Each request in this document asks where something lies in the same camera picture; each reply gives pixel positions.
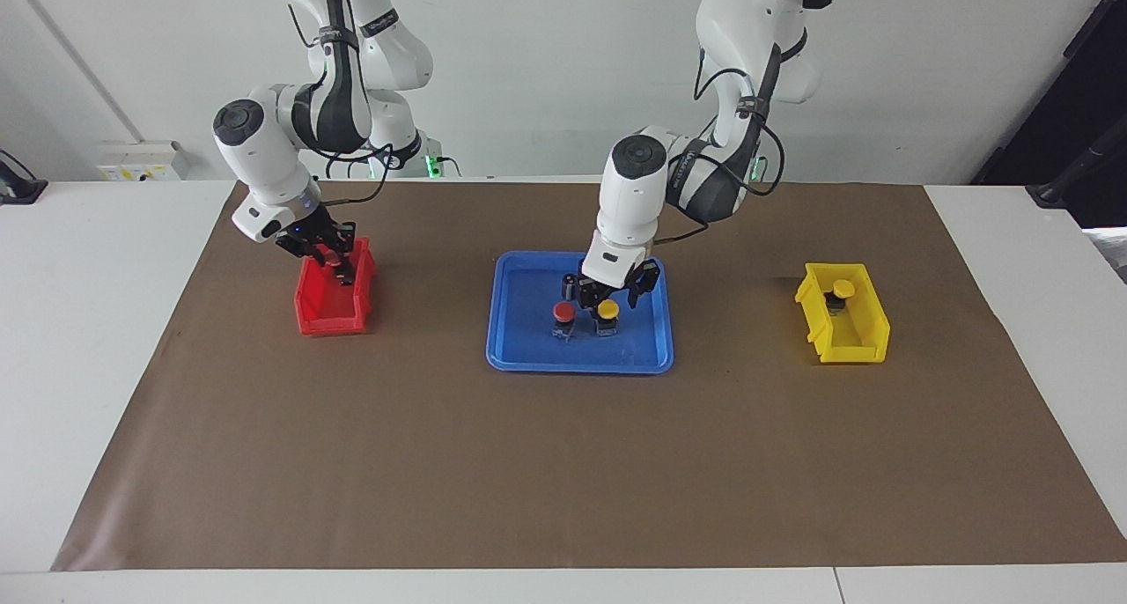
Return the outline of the blue plastic tray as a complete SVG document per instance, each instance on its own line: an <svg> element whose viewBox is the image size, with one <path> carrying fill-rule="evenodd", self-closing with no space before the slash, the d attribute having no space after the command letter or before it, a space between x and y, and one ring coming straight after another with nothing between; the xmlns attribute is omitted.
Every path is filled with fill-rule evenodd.
<svg viewBox="0 0 1127 604"><path fill-rule="evenodd" d="M629 307L628 292L612 299L621 307L615 335L598 336L588 312L578 312L568 339L553 335L552 307L561 279L579 270L573 251L502 254L492 279L486 357L503 372L582 372L583 374L660 375L674 362L668 288L664 276Z"/></svg>

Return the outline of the yellow plastic bin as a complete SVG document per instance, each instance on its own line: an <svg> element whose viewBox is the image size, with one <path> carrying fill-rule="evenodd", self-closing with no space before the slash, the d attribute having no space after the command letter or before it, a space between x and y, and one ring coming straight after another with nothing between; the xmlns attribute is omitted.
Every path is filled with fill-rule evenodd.
<svg viewBox="0 0 1127 604"><path fill-rule="evenodd" d="M857 295L840 316L829 316L824 300L834 279L857 285ZM885 362L891 327L866 264L806 263L795 302L802 310L807 343L823 364Z"/></svg>

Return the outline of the black clamp mount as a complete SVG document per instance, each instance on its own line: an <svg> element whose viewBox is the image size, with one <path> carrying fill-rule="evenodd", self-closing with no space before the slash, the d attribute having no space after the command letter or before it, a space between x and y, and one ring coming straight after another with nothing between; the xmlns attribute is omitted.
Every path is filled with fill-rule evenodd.
<svg viewBox="0 0 1127 604"><path fill-rule="evenodd" d="M48 181L0 148L0 204L33 204L47 187Z"/></svg>

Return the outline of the red plastic bin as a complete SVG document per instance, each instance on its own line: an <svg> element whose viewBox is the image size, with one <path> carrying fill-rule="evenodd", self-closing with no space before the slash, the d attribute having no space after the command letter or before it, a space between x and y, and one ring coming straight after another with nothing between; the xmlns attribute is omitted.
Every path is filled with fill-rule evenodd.
<svg viewBox="0 0 1127 604"><path fill-rule="evenodd" d="M367 238L357 238L350 263L353 284L341 284L330 267L307 256L298 275L294 307L298 330L305 336L360 335L366 331L372 311L371 288L378 275Z"/></svg>

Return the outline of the white power box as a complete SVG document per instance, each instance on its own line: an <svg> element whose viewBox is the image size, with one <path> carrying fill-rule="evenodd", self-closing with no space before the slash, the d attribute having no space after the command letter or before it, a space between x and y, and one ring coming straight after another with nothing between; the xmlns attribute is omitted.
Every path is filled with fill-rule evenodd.
<svg viewBox="0 0 1127 604"><path fill-rule="evenodd" d="M190 172L185 151L174 140L103 142L96 170L113 183L185 181Z"/></svg>

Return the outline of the brown table mat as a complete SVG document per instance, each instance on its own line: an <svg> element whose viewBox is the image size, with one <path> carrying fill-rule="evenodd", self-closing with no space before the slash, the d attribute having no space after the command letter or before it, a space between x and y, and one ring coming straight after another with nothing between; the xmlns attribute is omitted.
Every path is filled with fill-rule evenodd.
<svg viewBox="0 0 1127 604"><path fill-rule="evenodd" d="M588 243L592 184L394 183L366 334L298 334L232 190L56 571L1119 563L1099 499L920 187L786 184L662 248L657 378L500 372L494 270ZM823 364L806 263L866 264L885 362Z"/></svg>

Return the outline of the black background panel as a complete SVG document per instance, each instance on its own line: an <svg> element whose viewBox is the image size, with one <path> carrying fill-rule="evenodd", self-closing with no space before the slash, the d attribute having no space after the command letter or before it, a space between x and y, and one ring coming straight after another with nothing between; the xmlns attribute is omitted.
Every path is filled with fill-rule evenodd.
<svg viewBox="0 0 1127 604"><path fill-rule="evenodd" d="M1101 0L1063 56L1059 76L973 186L1048 183L1127 112L1127 0ZM1127 226L1127 150L1065 197L1079 226Z"/></svg>

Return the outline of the black stand pole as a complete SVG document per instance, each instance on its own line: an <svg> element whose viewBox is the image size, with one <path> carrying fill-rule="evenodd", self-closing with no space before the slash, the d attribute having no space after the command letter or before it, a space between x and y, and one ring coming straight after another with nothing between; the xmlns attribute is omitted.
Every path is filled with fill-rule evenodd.
<svg viewBox="0 0 1127 604"><path fill-rule="evenodd" d="M1027 184L1024 190L1042 210L1067 210L1065 197L1075 183L1083 181L1127 150L1127 112L1107 127L1090 146L1086 146L1061 174L1048 183Z"/></svg>

